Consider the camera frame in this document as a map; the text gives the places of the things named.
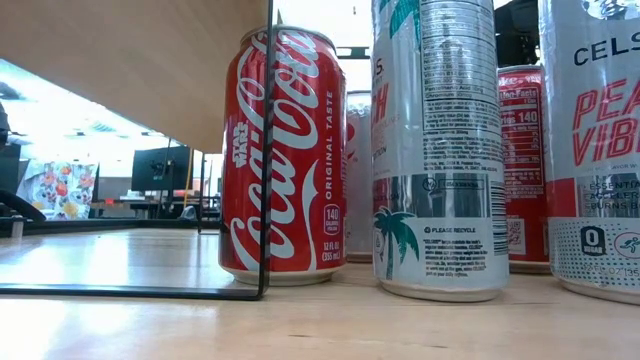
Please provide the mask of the silver Diet Coke can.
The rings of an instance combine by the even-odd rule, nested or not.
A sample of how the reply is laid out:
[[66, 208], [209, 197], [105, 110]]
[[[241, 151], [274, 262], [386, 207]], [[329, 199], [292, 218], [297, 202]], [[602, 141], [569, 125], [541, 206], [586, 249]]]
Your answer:
[[371, 92], [347, 94], [346, 258], [372, 262]]

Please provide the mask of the white Celsius energy can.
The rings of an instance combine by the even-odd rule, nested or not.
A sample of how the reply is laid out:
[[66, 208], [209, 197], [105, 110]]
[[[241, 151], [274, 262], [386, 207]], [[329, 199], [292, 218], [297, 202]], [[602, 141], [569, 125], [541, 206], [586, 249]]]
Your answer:
[[496, 298], [509, 278], [493, 0], [372, 0], [373, 269], [387, 291]]
[[552, 274], [640, 305], [640, 0], [538, 0]]

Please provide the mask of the red Coca-Cola can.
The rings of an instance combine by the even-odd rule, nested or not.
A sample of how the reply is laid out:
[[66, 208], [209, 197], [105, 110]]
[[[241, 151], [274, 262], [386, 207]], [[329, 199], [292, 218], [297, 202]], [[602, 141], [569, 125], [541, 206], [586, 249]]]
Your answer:
[[548, 274], [542, 69], [498, 70], [510, 271]]

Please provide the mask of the Star Wars Coca-Cola can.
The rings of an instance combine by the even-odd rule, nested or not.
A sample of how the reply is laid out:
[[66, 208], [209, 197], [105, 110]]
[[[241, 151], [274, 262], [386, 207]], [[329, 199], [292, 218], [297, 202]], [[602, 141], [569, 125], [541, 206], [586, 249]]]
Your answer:
[[[270, 273], [329, 280], [346, 262], [346, 79], [325, 35], [280, 25], [274, 61]], [[259, 281], [267, 32], [240, 41], [226, 79], [220, 266]]]

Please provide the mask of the black computer monitor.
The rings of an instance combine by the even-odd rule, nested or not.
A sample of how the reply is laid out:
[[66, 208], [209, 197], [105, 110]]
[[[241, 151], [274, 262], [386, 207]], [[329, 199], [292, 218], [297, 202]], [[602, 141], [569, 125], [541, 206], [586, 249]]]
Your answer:
[[136, 150], [133, 158], [133, 191], [190, 190], [193, 158], [185, 146]]

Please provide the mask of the floral patterned cloth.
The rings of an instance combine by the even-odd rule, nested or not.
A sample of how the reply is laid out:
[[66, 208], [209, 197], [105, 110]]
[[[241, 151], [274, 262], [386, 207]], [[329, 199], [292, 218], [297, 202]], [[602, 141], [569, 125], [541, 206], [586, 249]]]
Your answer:
[[49, 221], [89, 218], [98, 163], [30, 160], [16, 194]]

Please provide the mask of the wooden shelf black metal frame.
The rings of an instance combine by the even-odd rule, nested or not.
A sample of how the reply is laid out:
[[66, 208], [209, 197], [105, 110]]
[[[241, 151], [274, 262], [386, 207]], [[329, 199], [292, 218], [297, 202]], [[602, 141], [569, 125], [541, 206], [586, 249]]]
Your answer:
[[0, 57], [137, 124], [222, 149], [223, 76], [245, 33], [266, 27], [258, 282], [251, 287], [0, 282], [0, 294], [256, 301], [269, 287], [275, 0], [4, 0]]

